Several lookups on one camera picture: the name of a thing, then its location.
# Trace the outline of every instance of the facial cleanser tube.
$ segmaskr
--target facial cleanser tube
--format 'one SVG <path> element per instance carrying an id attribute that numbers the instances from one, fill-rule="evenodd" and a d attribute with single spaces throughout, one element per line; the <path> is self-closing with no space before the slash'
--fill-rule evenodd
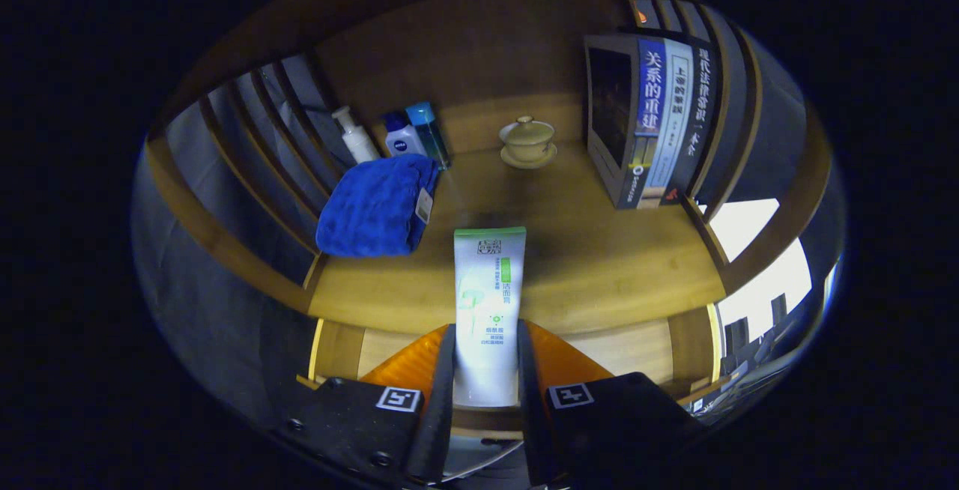
<path id="1" fill-rule="evenodd" d="M 516 327 L 527 229 L 456 230 L 456 371 L 453 402 L 516 402 Z"/>

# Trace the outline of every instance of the wooden table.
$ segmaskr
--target wooden table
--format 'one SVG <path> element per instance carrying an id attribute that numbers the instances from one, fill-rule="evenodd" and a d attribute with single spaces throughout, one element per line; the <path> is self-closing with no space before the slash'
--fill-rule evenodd
<path id="1" fill-rule="evenodd" d="M 311 315 L 394 333 L 456 321 L 453 230 L 527 227 L 520 316 L 557 334 L 676 315 L 725 297 L 698 231 L 678 206 L 617 211 L 580 142 L 548 166 L 510 168 L 499 150 L 455 155 L 441 173 L 414 254 L 329 258 Z"/>

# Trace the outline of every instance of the towel tag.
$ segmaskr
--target towel tag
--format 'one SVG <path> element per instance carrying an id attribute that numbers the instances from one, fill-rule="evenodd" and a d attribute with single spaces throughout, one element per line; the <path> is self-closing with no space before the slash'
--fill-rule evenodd
<path id="1" fill-rule="evenodd" d="M 424 224 L 429 224 L 429 213 L 432 212 L 432 197 L 426 192 L 426 189 L 420 189 L 420 196 L 417 199 L 417 217 Z"/>

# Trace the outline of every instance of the book spine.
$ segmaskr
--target book spine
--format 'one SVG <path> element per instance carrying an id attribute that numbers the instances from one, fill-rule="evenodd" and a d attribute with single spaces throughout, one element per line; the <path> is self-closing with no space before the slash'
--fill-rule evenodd
<path id="1" fill-rule="evenodd" d="M 675 40 L 664 40 L 665 90 L 664 121 L 653 157 L 650 175 L 641 194 L 639 208 L 658 207 L 675 169 L 682 147 L 689 108 L 692 106 L 692 48 Z"/>
<path id="2" fill-rule="evenodd" d="M 650 175 L 652 152 L 656 149 L 662 117 L 664 117 L 665 44 L 663 39 L 638 38 L 640 54 L 640 87 L 638 110 L 633 125 L 632 151 L 626 164 L 626 175 L 617 209 L 635 209 L 640 201 L 645 180 Z"/>
<path id="3" fill-rule="evenodd" d="M 686 137 L 676 162 L 676 168 L 669 178 L 669 184 L 662 196 L 661 205 L 679 203 L 689 189 L 692 176 L 699 166 L 709 135 L 713 131 L 713 107 L 716 104 L 716 78 L 719 72 L 719 57 L 712 50 L 699 47 L 693 50 L 693 90 L 692 107 Z"/>

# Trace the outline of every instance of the folded towel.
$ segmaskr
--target folded towel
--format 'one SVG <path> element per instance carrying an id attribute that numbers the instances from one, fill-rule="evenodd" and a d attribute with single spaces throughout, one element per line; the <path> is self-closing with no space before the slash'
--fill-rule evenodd
<path id="1" fill-rule="evenodd" d="M 316 246 L 330 255 L 362 258 L 417 250 L 426 224 L 415 208 L 420 189 L 432 196 L 439 168 L 408 154 L 359 163 L 339 180 L 316 226 Z"/>

